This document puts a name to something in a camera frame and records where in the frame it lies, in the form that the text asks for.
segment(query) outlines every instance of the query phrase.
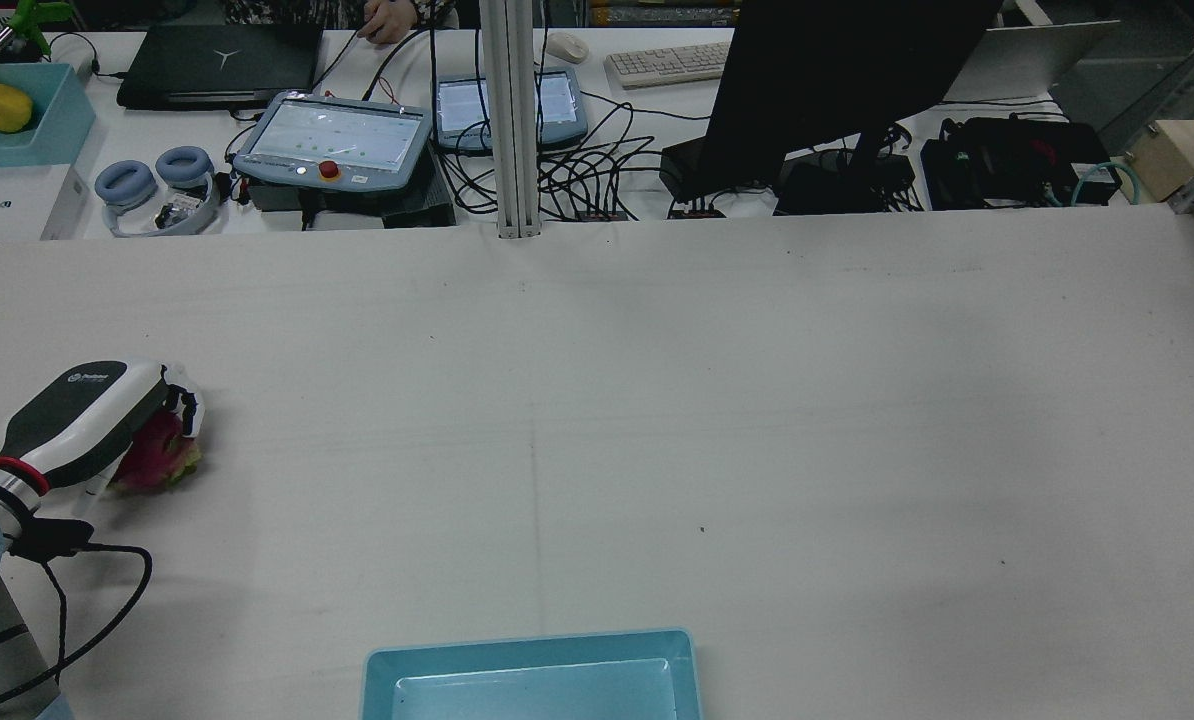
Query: wooden block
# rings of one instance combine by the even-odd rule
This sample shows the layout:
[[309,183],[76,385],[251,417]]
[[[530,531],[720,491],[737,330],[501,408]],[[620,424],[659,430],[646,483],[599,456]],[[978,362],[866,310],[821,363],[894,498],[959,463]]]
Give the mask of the wooden block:
[[1144,190],[1164,199],[1194,176],[1194,119],[1157,119],[1127,152],[1131,168]]

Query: person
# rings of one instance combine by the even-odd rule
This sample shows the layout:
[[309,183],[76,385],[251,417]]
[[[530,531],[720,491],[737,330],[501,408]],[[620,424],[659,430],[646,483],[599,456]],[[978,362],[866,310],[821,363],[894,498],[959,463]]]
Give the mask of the person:
[[412,27],[441,21],[454,0],[223,0],[229,23],[312,23],[326,29],[356,29],[358,37],[387,45]]

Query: green cable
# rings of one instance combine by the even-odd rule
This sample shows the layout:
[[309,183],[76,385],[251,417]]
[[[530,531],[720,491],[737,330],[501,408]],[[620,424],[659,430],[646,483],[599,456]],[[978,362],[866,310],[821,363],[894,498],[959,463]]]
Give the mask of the green cable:
[[1082,174],[1081,180],[1077,181],[1077,187],[1073,187],[1072,199],[1067,202],[1069,208],[1073,208],[1077,205],[1077,197],[1081,196],[1081,189],[1082,186],[1085,186],[1090,177],[1097,173],[1100,170],[1106,170],[1106,168],[1121,170],[1124,173],[1127,174],[1128,178],[1131,178],[1132,186],[1135,186],[1135,197],[1131,197],[1131,205],[1140,204],[1140,177],[1137,176],[1135,171],[1130,168],[1128,165],[1119,164],[1118,161],[1110,160],[1107,164],[1097,164],[1095,165],[1095,167],[1087,170],[1087,172]]

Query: white mouse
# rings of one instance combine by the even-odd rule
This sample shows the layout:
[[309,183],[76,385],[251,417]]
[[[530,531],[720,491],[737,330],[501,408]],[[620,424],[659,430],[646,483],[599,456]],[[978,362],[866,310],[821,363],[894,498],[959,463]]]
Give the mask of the white mouse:
[[554,59],[579,64],[587,60],[587,42],[570,35],[570,32],[548,32],[548,47],[544,53]]

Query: keyboard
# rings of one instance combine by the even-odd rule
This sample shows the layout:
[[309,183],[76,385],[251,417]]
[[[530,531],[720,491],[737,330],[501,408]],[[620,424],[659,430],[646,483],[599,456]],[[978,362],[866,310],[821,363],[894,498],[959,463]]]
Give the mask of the keyboard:
[[607,74],[624,90],[716,79],[728,53],[730,42],[613,53],[607,55]]

